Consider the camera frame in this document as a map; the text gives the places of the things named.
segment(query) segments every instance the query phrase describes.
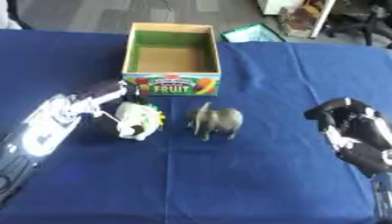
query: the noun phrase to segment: table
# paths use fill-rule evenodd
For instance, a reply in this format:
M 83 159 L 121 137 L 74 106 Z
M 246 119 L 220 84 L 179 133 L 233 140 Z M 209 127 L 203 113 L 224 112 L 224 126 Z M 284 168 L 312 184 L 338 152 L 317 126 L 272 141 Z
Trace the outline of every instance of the table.
M 57 93 L 121 76 L 126 36 L 0 31 L 2 131 Z M 136 143 L 91 119 L 0 212 L 5 223 L 373 223 L 368 180 L 337 159 L 303 112 L 333 97 L 392 118 L 391 58 L 375 47 L 219 43 L 218 97 L 152 97 L 164 130 Z M 186 113 L 204 102 L 245 117 L 204 143 Z

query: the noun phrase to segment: toy elephant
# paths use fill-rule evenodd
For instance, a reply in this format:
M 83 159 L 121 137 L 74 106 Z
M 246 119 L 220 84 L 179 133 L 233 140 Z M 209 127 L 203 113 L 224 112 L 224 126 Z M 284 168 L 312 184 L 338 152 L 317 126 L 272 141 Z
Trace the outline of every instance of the toy elephant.
M 203 141 L 208 141 L 212 131 L 227 132 L 228 139 L 233 139 L 242 125 L 242 113 L 234 108 L 211 110 L 211 104 L 211 102 L 206 102 L 203 107 L 190 113 L 187 126 L 194 128 L 195 136 L 200 132 Z

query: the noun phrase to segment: gray carpet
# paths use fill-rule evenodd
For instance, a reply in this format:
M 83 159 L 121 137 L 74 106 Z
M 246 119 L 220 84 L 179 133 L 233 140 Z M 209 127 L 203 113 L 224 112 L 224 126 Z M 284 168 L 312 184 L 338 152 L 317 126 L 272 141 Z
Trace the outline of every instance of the gray carpet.
M 256 0 L 17 1 L 21 18 L 36 30 L 128 33 L 132 22 L 175 22 L 213 25 L 216 34 L 257 23 L 280 32 L 274 18 L 262 17 Z M 363 37 L 346 34 L 337 38 L 321 34 L 317 39 L 283 37 L 293 42 L 363 44 Z M 381 46 L 389 43 L 383 38 L 377 42 Z

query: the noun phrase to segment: chair leg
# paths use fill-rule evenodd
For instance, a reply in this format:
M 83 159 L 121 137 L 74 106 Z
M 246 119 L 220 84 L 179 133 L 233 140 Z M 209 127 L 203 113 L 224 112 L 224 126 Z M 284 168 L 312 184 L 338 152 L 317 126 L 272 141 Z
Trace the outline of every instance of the chair leg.
M 366 45 L 372 46 L 373 45 L 372 32 L 367 28 L 363 29 L 362 32 L 363 32 L 363 36 L 365 37 Z
M 7 4 L 10 18 L 17 22 L 24 30 L 32 30 L 32 27 L 19 17 L 18 0 L 7 0 Z
M 375 27 L 373 29 L 373 33 L 378 34 L 380 36 L 383 36 L 383 37 L 389 39 L 390 41 L 392 41 L 392 31 L 389 28 L 388 29 L 385 29 L 385 28 L 382 29 L 382 28 L 379 28 L 379 27 Z M 387 48 L 391 49 L 392 48 L 392 44 L 388 45 Z
M 333 35 L 337 32 L 345 32 L 349 30 L 363 30 L 366 29 L 366 27 L 367 27 L 366 24 L 345 24 L 345 25 L 335 26 L 329 29 L 327 32 L 328 34 Z

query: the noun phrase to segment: elephant ear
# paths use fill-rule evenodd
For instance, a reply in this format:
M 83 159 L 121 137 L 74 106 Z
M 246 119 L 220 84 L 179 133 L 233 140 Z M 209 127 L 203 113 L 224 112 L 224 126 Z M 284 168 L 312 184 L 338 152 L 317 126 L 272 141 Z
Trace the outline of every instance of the elephant ear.
M 211 104 L 212 104 L 212 103 L 211 103 L 210 101 L 209 101 L 209 102 L 206 102 L 206 103 L 203 105 L 203 107 L 201 107 L 201 108 L 198 110 L 198 112 L 197 112 L 197 114 L 196 114 L 195 121 L 194 121 L 194 122 L 195 122 L 195 126 L 194 126 L 194 135 L 195 135 L 195 136 L 198 134 L 199 129 L 200 129 L 200 124 L 205 120 L 206 113 L 207 113 L 207 111 L 209 110 Z

